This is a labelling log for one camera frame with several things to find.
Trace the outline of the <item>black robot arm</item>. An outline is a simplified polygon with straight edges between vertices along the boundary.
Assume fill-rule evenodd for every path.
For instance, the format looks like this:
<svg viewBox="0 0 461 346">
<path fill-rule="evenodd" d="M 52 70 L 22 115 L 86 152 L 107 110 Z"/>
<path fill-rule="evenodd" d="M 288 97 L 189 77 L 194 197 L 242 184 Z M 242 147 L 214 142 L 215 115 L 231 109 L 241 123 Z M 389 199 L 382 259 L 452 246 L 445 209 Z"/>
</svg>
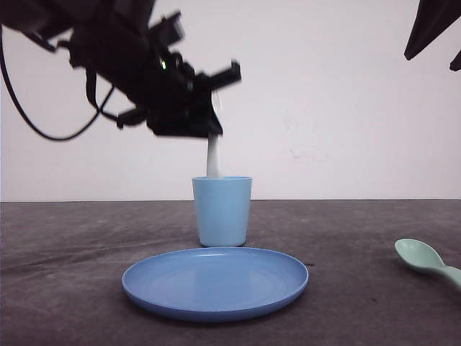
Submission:
<svg viewBox="0 0 461 346">
<path fill-rule="evenodd" d="M 58 47 L 70 64 L 86 71 L 86 96 L 98 115 L 96 80 L 105 78 L 135 105 L 112 115 L 118 128 L 145 123 L 157 136 L 206 138 L 222 126 L 212 106 L 212 93 L 241 79 L 241 67 L 209 76 L 196 73 L 170 46 L 183 38 L 180 13 L 148 21 L 152 1 L 3 1 L 1 26 L 21 32 L 50 52 L 50 39 L 66 30 L 69 40 Z"/>
</svg>

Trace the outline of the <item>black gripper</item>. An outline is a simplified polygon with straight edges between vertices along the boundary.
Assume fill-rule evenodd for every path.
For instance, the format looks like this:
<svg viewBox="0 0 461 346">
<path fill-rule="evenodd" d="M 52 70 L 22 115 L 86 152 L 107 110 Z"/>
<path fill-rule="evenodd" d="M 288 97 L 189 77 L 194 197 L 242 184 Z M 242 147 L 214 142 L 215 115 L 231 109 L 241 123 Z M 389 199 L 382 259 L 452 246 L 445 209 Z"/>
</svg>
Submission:
<svg viewBox="0 0 461 346">
<path fill-rule="evenodd" d="M 194 68 L 169 46 L 184 36 L 181 13 L 162 17 L 154 26 L 136 32 L 118 14 L 79 25 L 68 50 L 73 67 L 86 70 L 86 96 L 97 112 L 98 76 L 119 89 L 133 109 L 104 116 L 118 128 L 146 125 L 157 136 L 206 138 L 221 136 L 223 127 L 215 110 L 215 90 L 241 80 L 241 67 L 230 67 L 212 76 Z"/>
</svg>

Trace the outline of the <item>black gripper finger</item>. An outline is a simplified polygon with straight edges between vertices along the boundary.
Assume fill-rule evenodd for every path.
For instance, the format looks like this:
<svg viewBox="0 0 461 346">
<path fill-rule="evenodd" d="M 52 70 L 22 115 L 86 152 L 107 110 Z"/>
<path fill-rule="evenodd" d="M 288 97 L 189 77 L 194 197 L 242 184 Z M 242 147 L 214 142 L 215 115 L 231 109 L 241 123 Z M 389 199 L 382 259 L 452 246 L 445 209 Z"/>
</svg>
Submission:
<svg viewBox="0 0 461 346">
<path fill-rule="evenodd" d="M 461 70 L 461 50 L 458 54 L 454 57 L 449 65 L 449 69 L 451 71 L 460 71 Z"/>
<path fill-rule="evenodd" d="M 404 57 L 415 58 L 459 18 L 460 0 L 420 0 Z"/>
</svg>

